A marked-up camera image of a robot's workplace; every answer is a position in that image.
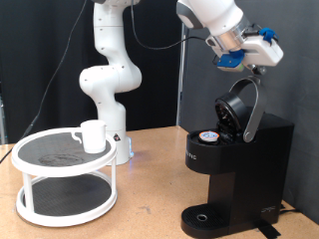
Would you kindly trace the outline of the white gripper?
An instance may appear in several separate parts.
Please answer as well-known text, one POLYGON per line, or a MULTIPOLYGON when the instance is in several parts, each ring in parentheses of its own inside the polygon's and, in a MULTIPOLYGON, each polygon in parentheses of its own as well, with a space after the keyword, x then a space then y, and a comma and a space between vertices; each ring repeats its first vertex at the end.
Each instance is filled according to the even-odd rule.
POLYGON ((243 43, 243 51, 243 64, 251 65, 254 75, 265 75, 267 70, 264 66, 275 67, 283 58, 283 51, 279 45, 274 40, 265 41, 262 36, 248 37, 243 43))

